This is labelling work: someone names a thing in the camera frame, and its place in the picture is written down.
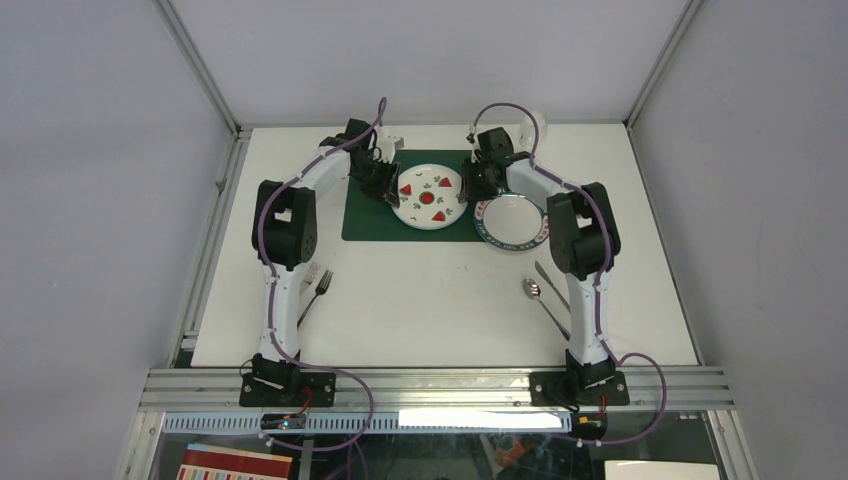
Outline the clear drinking glass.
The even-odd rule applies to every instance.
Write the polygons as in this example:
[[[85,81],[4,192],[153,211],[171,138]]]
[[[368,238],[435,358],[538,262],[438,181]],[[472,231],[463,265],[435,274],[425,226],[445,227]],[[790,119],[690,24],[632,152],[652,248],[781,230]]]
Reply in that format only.
[[[535,153],[544,143],[548,131],[546,117],[542,112],[531,111],[525,115],[518,130],[519,146],[531,153]]]

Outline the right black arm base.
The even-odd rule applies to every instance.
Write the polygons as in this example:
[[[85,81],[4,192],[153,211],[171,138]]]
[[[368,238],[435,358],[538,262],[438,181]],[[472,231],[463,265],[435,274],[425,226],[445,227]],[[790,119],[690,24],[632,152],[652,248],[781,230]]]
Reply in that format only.
[[[528,375],[531,404],[536,407],[627,406],[630,396],[625,376],[616,372],[599,385],[580,387],[576,377],[565,370],[533,371]]]

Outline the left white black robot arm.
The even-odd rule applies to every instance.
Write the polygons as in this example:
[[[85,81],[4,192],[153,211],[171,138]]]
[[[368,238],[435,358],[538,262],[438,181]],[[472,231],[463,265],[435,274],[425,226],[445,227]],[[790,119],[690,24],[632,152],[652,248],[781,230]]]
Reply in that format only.
[[[251,242],[263,267],[267,313],[250,378],[263,382],[263,394],[277,406],[294,403],[301,392],[300,286],[318,246],[317,203],[351,178],[367,196],[397,206],[394,156],[404,146],[387,128],[351,119],[344,132],[322,140],[292,179],[258,187]]]

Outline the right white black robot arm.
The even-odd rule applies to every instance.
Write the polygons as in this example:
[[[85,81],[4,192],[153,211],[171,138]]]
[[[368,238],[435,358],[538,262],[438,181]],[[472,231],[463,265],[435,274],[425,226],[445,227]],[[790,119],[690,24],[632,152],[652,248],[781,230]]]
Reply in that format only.
[[[569,291],[571,338],[559,389],[575,404],[599,397],[616,373],[607,304],[609,274],[621,242],[604,185],[574,185],[519,152],[502,127],[467,136],[471,154],[462,164],[462,200],[493,200],[507,193],[543,203],[552,260]]]

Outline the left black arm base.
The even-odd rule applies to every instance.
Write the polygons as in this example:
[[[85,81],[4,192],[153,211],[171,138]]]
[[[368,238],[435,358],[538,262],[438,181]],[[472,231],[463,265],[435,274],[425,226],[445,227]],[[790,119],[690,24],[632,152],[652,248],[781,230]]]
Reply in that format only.
[[[332,407],[337,376],[332,373],[302,372],[295,381],[276,380],[246,374],[238,404],[241,407]]]

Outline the dark green placemat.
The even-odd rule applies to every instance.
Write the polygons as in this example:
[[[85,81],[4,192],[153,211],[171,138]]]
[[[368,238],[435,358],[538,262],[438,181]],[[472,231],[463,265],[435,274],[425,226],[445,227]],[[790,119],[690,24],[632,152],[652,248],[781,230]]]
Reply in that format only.
[[[439,164],[459,172],[470,153],[465,150],[401,150],[395,162],[401,172],[423,164]],[[473,242],[482,243],[470,210],[455,223],[438,230],[419,230],[399,220],[388,205],[367,198],[356,181],[347,187],[341,238],[365,242]]]

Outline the white plate strawberry pattern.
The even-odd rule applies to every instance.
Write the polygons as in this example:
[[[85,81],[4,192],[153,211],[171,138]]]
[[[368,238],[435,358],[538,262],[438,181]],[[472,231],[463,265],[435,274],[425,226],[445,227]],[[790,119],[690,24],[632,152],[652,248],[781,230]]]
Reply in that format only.
[[[439,230],[457,222],[468,203],[460,200],[462,178],[455,170],[438,164],[422,164],[398,177],[399,204],[394,215],[419,230]]]

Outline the white plate teal rim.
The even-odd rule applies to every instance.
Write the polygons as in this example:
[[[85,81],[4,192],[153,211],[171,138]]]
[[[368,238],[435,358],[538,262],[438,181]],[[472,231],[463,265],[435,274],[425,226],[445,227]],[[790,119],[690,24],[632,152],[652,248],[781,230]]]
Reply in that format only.
[[[534,250],[549,237],[546,212],[526,196],[516,193],[477,202],[472,220],[484,242],[506,252]]]

